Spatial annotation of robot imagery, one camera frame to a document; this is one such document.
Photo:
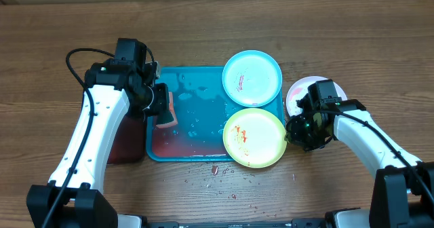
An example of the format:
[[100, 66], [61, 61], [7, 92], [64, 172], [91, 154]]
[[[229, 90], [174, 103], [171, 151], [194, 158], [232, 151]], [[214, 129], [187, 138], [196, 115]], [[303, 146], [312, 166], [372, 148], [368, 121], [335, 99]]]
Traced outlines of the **yellow plastic plate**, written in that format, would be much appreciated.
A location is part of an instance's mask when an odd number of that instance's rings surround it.
[[222, 140], [229, 156], [249, 168], [266, 168], [285, 153], [286, 131], [272, 113], [258, 108], [236, 112], [225, 123]]

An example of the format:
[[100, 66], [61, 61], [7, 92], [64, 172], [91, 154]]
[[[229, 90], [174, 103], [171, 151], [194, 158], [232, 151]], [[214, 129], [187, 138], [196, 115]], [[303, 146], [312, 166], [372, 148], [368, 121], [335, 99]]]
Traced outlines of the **light blue plastic plate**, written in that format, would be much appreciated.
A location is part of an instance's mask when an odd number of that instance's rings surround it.
[[283, 75], [277, 61], [265, 52], [245, 50], [232, 56], [222, 72], [226, 94], [244, 107], [262, 107], [281, 91]]

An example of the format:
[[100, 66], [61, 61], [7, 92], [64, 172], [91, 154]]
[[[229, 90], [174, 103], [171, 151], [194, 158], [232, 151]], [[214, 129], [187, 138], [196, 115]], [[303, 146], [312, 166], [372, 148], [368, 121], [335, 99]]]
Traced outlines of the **white plastic plate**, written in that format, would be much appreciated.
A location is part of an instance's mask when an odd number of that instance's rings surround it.
[[302, 100], [308, 94], [308, 87], [317, 81], [327, 80], [322, 76], [308, 76], [296, 81], [288, 90], [286, 96], [286, 109], [290, 117], [297, 116], [302, 113], [302, 107], [297, 105], [299, 100]]

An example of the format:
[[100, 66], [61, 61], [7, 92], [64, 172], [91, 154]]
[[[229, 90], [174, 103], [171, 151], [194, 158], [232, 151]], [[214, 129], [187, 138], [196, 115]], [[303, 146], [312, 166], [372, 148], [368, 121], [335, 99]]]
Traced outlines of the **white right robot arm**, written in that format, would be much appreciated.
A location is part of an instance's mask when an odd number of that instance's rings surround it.
[[287, 105], [286, 141], [312, 151], [345, 144], [374, 178], [370, 208], [327, 212], [319, 227], [432, 227], [433, 164], [408, 153], [381, 130], [358, 100]]

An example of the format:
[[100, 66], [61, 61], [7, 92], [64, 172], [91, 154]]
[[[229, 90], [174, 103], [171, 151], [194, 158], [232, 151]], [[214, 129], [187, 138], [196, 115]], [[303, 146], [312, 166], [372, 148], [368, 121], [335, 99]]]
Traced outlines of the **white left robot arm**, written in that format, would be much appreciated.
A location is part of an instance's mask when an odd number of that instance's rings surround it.
[[103, 196], [115, 135], [133, 110], [139, 118], [169, 110], [169, 93], [156, 83], [158, 62], [107, 60], [85, 73], [81, 114], [68, 148], [46, 185], [32, 185], [26, 205], [35, 227], [143, 227], [142, 216], [118, 214]]

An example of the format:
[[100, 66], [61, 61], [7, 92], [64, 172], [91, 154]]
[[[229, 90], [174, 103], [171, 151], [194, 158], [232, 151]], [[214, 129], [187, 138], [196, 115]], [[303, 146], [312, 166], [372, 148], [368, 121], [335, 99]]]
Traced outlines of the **green and pink sponge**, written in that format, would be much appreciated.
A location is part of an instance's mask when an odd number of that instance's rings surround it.
[[178, 120], [174, 110], [173, 93], [168, 92], [168, 96], [169, 96], [168, 110], [157, 117], [157, 121], [155, 124], [157, 128], [170, 128], [178, 124]]

